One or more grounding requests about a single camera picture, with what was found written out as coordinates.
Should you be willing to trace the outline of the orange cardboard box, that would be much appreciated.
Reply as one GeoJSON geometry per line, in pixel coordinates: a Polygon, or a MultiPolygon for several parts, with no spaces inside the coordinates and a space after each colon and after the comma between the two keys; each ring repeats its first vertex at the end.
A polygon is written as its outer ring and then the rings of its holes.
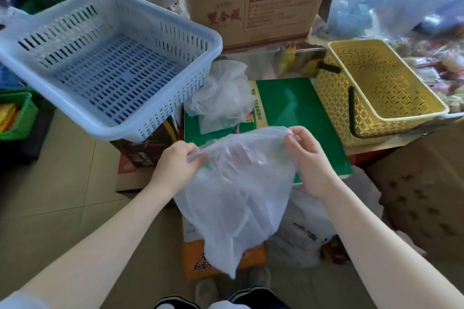
{"type": "MultiPolygon", "coordinates": [[[[212,267],[204,254],[205,242],[193,224],[182,216],[183,227],[183,268],[187,280],[223,275],[212,267]]],[[[238,270],[258,267],[266,263],[265,245],[248,249],[243,253],[238,270]]]]}

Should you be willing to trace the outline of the translucent white plastic bag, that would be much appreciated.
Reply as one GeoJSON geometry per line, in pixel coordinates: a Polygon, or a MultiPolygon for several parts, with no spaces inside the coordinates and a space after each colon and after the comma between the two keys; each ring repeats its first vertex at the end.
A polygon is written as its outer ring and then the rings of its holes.
{"type": "Polygon", "coordinates": [[[289,133],[270,126],[202,146],[208,162],[174,196],[203,238],[207,261],[231,279],[243,253],[280,226],[297,174],[285,145],[289,133]]]}

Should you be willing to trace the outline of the brown patterned cardboard box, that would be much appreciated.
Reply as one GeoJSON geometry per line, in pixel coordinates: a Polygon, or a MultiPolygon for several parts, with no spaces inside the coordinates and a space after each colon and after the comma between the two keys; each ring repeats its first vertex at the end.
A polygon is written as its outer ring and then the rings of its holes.
{"type": "Polygon", "coordinates": [[[417,139],[366,172],[395,228],[431,259],[464,264],[464,123],[417,139]]]}

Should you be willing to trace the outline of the person's left hand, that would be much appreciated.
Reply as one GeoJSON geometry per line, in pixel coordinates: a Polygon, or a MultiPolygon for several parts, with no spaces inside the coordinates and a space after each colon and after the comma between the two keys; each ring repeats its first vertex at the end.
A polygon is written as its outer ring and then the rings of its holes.
{"type": "Polygon", "coordinates": [[[200,151],[194,143],[178,141],[164,150],[154,170],[150,189],[174,196],[182,190],[201,167],[187,162],[190,152],[200,151]]]}

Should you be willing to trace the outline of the dark brown printed box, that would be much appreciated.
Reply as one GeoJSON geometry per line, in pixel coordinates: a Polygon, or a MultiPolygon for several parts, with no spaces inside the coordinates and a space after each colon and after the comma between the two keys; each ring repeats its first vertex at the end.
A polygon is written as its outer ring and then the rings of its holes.
{"type": "Polygon", "coordinates": [[[171,115],[142,142],[119,139],[110,143],[136,168],[148,168],[156,167],[164,150],[177,142],[179,137],[179,126],[171,115]]]}

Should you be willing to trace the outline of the yellow snack packets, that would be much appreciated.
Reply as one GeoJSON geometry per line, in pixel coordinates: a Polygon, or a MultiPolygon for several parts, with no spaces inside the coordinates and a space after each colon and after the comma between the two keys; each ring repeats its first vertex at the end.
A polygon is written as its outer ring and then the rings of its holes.
{"type": "Polygon", "coordinates": [[[315,79],[319,72],[317,64],[324,60],[326,51],[323,46],[307,42],[290,43],[281,52],[276,71],[277,78],[315,79]]]}

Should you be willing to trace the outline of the person's shoe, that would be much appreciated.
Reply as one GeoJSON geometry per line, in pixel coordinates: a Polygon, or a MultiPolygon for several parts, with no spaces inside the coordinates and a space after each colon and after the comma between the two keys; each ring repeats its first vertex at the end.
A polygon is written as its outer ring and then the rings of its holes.
{"type": "Polygon", "coordinates": [[[263,265],[252,268],[249,272],[250,287],[271,287],[271,271],[268,266],[263,265]]]}
{"type": "Polygon", "coordinates": [[[195,302],[201,309],[208,309],[219,301],[217,283],[213,278],[203,278],[195,284],[195,302]]]}

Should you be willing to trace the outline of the white printed plastic bag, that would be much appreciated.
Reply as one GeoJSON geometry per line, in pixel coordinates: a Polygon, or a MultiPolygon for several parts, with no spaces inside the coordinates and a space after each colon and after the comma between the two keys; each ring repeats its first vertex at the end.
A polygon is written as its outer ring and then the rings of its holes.
{"type": "MultiPolygon", "coordinates": [[[[367,174],[352,165],[344,183],[379,218],[381,193],[367,174]]],[[[277,232],[265,243],[267,263],[273,267],[307,269],[321,262],[322,246],[337,232],[322,202],[305,186],[295,184],[277,232]]]]}

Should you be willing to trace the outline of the green plastic basket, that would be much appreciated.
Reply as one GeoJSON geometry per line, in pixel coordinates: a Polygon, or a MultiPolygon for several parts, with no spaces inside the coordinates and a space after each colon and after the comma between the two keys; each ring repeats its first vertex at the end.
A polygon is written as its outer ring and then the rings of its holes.
{"type": "Polygon", "coordinates": [[[31,92],[0,92],[0,142],[27,138],[37,115],[31,92]]]}

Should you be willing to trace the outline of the person's left forearm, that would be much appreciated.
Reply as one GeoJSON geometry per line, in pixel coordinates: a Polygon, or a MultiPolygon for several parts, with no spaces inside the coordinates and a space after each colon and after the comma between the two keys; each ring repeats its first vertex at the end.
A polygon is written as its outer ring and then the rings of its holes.
{"type": "Polygon", "coordinates": [[[153,181],[129,204],[0,302],[0,309],[99,309],[163,207],[185,183],[153,181]]]}

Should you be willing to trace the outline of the person's right hand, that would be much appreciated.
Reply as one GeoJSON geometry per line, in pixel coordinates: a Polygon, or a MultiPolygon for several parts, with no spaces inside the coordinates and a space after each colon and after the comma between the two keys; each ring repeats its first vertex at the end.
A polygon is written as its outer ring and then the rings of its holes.
{"type": "Polygon", "coordinates": [[[302,157],[298,173],[308,192],[323,200],[337,187],[339,177],[333,170],[322,146],[303,126],[289,128],[290,133],[299,138],[302,157]]]}

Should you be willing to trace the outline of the light blue plastic basket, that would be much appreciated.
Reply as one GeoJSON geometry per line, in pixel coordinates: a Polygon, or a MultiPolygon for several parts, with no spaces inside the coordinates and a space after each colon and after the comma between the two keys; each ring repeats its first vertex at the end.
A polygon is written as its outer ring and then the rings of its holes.
{"type": "Polygon", "coordinates": [[[146,140],[222,49],[215,30],[145,0],[66,0],[0,31],[0,63],[107,142],[146,140]]]}

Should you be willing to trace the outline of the person's left shoe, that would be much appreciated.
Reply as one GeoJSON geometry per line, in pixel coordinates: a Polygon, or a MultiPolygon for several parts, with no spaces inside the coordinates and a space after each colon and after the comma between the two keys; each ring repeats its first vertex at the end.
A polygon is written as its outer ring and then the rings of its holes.
{"type": "Polygon", "coordinates": [[[219,301],[217,283],[213,278],[203,278],[195,284],[195,302],[201,309],[208,309],[219,301]]]}

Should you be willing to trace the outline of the person's right forearm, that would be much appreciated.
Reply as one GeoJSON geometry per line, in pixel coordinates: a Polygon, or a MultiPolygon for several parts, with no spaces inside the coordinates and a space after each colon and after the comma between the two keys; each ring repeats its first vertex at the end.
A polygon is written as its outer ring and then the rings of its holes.
{"type": "Polygon", "coordinates": [[[464,309],[464,295],[338,176],[308,181],[378,309],[464,309]]]}

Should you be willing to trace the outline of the yellow plastic basket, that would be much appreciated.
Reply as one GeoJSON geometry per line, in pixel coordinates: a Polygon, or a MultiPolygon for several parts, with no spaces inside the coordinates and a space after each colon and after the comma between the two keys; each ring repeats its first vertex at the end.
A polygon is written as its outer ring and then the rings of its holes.
{"type": "Polygon", "coordinates": [[[384,41],[332,41],[317,64],[316,93],[343,145],[406,134],[449,107],[384,41]]]}

